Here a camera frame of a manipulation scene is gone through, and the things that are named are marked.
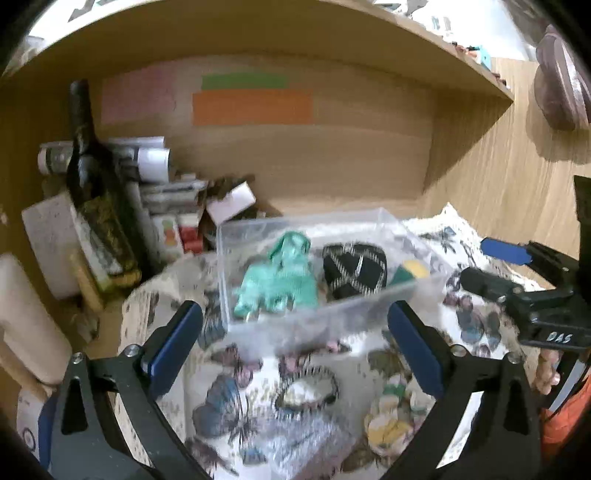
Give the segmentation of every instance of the wooden shelf board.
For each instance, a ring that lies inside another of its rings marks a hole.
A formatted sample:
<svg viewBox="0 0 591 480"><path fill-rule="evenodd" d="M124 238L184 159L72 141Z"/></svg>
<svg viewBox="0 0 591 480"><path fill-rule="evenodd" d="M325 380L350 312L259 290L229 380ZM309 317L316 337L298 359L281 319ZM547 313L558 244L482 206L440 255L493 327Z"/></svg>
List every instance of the wooden shelf board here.
<svg viewBox="0 0 591 480"><path fill-rule="evenodd" d="M139 5L64 37L3 83L48 89L155 61L236 53L337 60L436 88L513 100L491 72L419 24L353 0L161 0Z"/></svg>

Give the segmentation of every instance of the bracelet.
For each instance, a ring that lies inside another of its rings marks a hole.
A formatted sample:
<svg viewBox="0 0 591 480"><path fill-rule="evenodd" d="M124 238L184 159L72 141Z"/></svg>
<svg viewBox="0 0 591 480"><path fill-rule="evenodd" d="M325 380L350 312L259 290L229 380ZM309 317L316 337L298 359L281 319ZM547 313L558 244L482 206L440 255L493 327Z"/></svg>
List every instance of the bracelet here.
<svg viewBox="0 0 591 480"><path fill-rule="evenodd" d="M284 397L290 387L302 378L316 377L319 380L328 378L332 385L331 391L324 398L311 402L304 403L300 406L285 404ZM303 415L310 414L315 411L320 411L325 407L332 405L339 398L339 385L336 381L335 374L326 367L307 367L301 371L291 374L283 379L279 388L277 396L273 399L272 408L275 413L275 418L280 420L300 419Z"/></svg>

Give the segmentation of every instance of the white container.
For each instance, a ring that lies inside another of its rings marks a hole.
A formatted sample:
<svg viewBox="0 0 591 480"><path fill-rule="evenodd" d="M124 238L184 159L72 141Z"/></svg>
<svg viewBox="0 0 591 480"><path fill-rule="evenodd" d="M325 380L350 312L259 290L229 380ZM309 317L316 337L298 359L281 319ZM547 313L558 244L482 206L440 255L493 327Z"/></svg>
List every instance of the white container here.
<svg viewBox="0 0 591 480"><path fill-rule="evenodd" d="M248 265L263 260L288 231L301 232L310 239L310 261L320 285L324 279L322 248L344 242L381 247L387 256L387 285L405 260L422 261L430 276L386 286L366 297L333 300L316 309L260 313L252 322L235 318L238 298L234 290L240 287ZM384 209L223 223L217 230L217 254L222 320L228 339L238 344L245 358L281 355L386 325L388 309L396 300L407 300L417 309L432 307L441 302L452 273L441 257Z"/></svg>

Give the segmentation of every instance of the floral tablecloth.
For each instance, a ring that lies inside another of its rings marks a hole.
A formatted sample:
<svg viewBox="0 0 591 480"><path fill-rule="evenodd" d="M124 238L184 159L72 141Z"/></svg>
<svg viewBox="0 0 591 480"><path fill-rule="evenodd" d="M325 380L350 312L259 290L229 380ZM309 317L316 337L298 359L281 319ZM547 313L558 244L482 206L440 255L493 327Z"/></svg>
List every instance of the floral tablecloth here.
<svg viewBox="0 0 591 480"><path fill-rule="evenodd" d="M531 381L538 350L518 344L514 325L498 306L462 292L459 273L467 266L474 266L511 278L526 290L538 290L539 286L503 262L484 256L478 234L449 204L433 218L404 223L450 265L457 267L447 282L444 302L422 317L425 324L436 327L450 345L462 344L474 355L502 358L509 351L519 352ZM385 327L385 319L383 327L340 339L315 351L244 362L236 346L225 342L216 256L204 254L180 259L130 295L123 305L119 350L130 343L144 343L156 327L168 322L184 300L194 300L204 307L203 331L171 391L158 405L179 438L211 476L276 478L264 455L253 444L256 423L268 411L281 379L310 365L323 365L335 373L340 389L336 408L348 418L350 431L358 438L350 454L328 476L374 480L395 460L374 453L363 434L363 420L389 379L397 374L412 377ZM472 395L440 465L454 461L462 451L480 396ZM119 397L115 413L133 456L149 465Z"/></svg>

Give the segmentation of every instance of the finger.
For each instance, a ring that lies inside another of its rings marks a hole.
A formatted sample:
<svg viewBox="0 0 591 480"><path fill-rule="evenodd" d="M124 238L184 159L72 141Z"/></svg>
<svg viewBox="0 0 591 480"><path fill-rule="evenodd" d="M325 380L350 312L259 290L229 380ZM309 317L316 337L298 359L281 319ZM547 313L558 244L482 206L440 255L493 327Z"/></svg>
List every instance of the finger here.
<svg viewBox="0 0 591 480"><path fill-rule="evenodd" d="M535 371L535 376L538 380L548 383L552 379L554 375L554 370L552 370L552 364L549 362L540 362L538 364L538 368Z"/></svg>
<svg viewBox="0 0 591 480"><path fill-rule="evenodd" d="M534 385L542 395L548 395L552 390L552 385L546 382L542 382L540 380L536 380Z"/></svg>
<svg viewBox="0 0 591 480"><path fill-rule="evenodd" d="M542 350L540 350L540 357L550 362L551 364L555 364L558 360L560 360L560 353L558 352L558 350L549 350L547 348L542 348Z"/></svg>

